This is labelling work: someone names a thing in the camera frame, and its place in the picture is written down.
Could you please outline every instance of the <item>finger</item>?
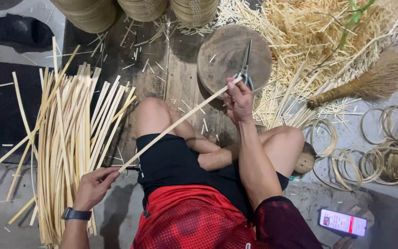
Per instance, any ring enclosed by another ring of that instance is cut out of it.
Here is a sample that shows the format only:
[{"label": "finger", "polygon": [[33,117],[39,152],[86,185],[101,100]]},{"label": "finger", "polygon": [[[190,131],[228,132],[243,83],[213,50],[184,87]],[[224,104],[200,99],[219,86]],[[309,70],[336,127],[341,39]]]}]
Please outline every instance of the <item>finger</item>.
[{"label": "finger", "polygon": [[97,179],[97,180],[103,180],[108,174],[112,172],[116,172],[120,169],[120,167],[108,167],[108,168],[99,168],[91,173],[90,176]]},{"label": "finger", "polygon": [[228,110],[233,109],[233,103],[231,102],[231,98],[229,97],[227,92],[224,92],[224,104]]},{"label": "finger", "polygon": [[101,187],[103,187],[105,190],[109,189],[111,187],[111,184],[116,181],[116,179],[119,176],[119,172],[111,172],[105,180],[99,184]]},{"label": "finger", "polygon": [[232,99],[239,99],[240,97],[242,97],[242,92],[240,91],[239,87],[236,87],[235,83],[233,83],[234,80],[235,80],[235,78],[227,78],[226,79],[226,83],[228,86],[228,92],[229,92],[229,95],[231,95]]},{"label": "finger", "polygon": [[236,86],[240,89],[240,91],[243,95],[251,94],[251,89],[247,85],[245,85],[243,82],[240,81],[240,82],[236,83]]}]

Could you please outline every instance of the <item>smartphone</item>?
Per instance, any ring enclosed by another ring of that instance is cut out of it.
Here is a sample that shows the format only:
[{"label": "smartphone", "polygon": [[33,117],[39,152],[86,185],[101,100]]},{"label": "smartphone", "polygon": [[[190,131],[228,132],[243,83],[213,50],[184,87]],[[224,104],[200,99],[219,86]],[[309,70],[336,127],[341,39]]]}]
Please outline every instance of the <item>smartphone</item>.
[{"label": "smartphone", "polygon": [[363,218],[322,208],[319,210],[318,224],[324,228],[365,236],[367,221]]}]

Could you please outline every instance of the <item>stacked bamboo baskets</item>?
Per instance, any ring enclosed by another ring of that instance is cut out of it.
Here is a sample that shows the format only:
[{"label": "stacked bamboo baskets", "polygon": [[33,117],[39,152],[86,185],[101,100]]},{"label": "stacked bamboo baskets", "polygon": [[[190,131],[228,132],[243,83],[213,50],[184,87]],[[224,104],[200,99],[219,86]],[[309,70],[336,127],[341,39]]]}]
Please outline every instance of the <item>stacked bamboo baskets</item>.
[{"label": "stacked bamboo baskets", "polygon": [[180,22],[199,27],[213,20],[219,0],[170,0],[170,4]]},{"label": "stacked bamboo baskets", "polygon": [[118,0],[127,16],[139,22],[151,22],[167,9],[168,0]]},{"label": "stacked bamboo baskets", "polygon": [[106,31],[116,18],[113,0],[51,0],[65,17],[88,33]]}]

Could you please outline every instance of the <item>scissor blade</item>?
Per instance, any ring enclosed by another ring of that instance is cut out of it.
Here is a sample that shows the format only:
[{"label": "scissor blade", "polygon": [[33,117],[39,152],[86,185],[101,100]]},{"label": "scissor blade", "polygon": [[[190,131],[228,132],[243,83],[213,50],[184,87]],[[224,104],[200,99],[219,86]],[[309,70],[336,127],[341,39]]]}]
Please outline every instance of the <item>scissor blade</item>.
[{"label": "scissor blade", "polygon": [[248,66],[251,54],[251,44],[252,44],[252,39],[248,43],[247,50],[245,51],[244,62],[242,64],[242,70],[241,70],[242,74],[246,74],[248,72]]}]

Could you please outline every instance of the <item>broom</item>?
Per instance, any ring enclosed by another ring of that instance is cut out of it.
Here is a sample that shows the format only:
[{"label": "broom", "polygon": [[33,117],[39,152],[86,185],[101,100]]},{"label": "broom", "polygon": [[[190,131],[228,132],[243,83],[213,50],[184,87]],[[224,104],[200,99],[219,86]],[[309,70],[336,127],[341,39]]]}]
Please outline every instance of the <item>broom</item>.
[{"label": "broom", "polygon": [[373,68],[362,76],[327,92],[312,96],[307,102],[310,109],[338,98],[356,94],[366,101],[389,99],[398,90],[398,49],[385,50]]}]

